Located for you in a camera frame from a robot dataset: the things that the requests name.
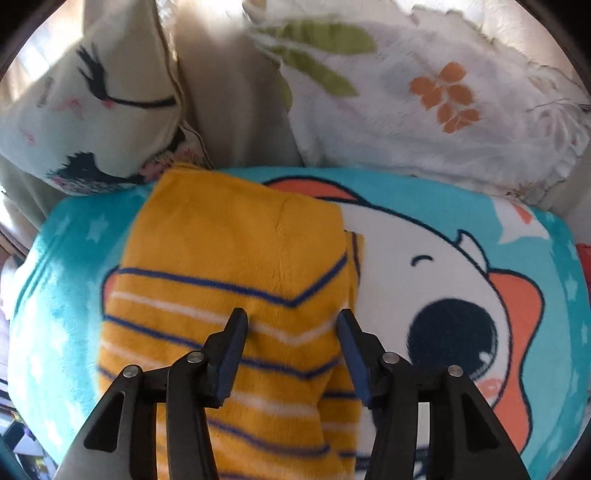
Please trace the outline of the white floral leaf pillow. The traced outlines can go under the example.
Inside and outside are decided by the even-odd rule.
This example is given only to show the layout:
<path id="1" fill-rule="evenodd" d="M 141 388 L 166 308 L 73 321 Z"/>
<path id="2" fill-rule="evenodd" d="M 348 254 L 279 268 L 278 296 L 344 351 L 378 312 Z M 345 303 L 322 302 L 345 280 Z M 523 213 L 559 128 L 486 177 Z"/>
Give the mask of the white floral leaf pillow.
<path id="1" fill-rule="evenodd" d="M 447 181 L 538 204 L 590 149 L 590 98 L 456 12 L 387 1 L 247 6 L 308 166 Z"/>

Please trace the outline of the yellow striped knit sweater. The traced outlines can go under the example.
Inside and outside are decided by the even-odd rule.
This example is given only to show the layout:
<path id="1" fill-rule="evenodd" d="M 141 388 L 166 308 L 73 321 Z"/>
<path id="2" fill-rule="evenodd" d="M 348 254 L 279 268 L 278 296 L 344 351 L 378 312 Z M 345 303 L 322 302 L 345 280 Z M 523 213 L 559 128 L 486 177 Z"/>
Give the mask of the yellow striped knit sweater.
<path id="1" fill-rule="evenodd" d="M 333 203 L 176 167 L 153 188 L 107 283 L 97 361 L 172 364 L 249 318 L 231 394 L 207 411 L 223 479 L 349 479 L 361 404 L 335 333 L 356 304 L 363 240 Z"/>

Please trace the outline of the teal cartoon fleece blanket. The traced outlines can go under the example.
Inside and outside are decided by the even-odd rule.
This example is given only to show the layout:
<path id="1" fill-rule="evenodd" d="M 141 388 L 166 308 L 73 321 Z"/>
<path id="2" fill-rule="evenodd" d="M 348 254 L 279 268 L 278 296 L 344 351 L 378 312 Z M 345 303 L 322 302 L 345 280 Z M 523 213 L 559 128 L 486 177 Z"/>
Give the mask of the teal cartoon fleece blanket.
<path id="1" fill-rule="evenodd" d="M 553 476 L 578 439 L 590 376 L 586 279 L 559 218 L 372 171 L 214 173 L 277 191 L 300 189 L 337 205 L 346 230 L 363 240 L 358 296 L 346 308 L 360 327 L 417 367 L 459 366 L 493 408 L 529 476 Z M 13 277 L 8 392 L 57 461 L 111 385 L 99 390 L 97 369 L 107 283 L 157 182 L 64 200 Z M 361 415 L 350 479 L 367 471 L 378 422 L 356 399 Z"/>

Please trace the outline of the beige bed headboard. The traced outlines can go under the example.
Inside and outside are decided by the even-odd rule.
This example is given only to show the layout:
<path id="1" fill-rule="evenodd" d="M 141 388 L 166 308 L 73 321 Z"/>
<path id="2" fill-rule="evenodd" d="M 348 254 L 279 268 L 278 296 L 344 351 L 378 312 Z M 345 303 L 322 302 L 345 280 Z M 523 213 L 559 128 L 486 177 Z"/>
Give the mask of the beige bed headboard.
<path id="1" fill-rule="evenodd" d="M 127 3 L 64 2 L 51 15 L 45 12 L 41 26 L 27 34 L 30 38 L 8 66 L 1 79 L 1 110 L 16 102 L 101 17 Z M 242 6 L 246 10 L 239 14 L 229 10 L 214 14 L 212 9 L 221 7 L 221 1 L 163 1 L 158 7 L 170 17 L 162 20 L 162 28 L 172 35 L 170 41 L 178 54 L 188 122 L 200 132 L 216 166 L 263 165 L 283 157 L 283 163 L 299 160 L 296 144 L 287 133 L 287 117 L 280 114 L 278 90 L 270 82 L 271 68 L 245 38 L 242 24 L 247 14 L 256 17 L 254 21 L 346 10 L 354 19 L 363 16 L 389 25 L 402 25 L 408 19 L 444 33 L 466 33 L 470 45 L 477 37 L 495 48 L 505 45 L 581 83 L 575 67 L 567 66 L 570 60 L 560 52 L 559 44 L 516 1 L 417 1 L 412 8 L 405 1 L 269 1 L 270 6 L 266 2 L 238 1 L 238 10 Z M 581 238 L 590 235 L 590 147 L 585 155 L 570 179 L 545 197 L 555 213 L 564 214 L 574 224 Z M 30 222 L 37 222 L 62 194 L 50 193 L 40 180 L 16 173 L 16 167 L 5 163 L 1 170 L 8 172 L 9 186 L 16 189 L 18 200 L 14 201 L 28 212 L 23 215 Z"/>

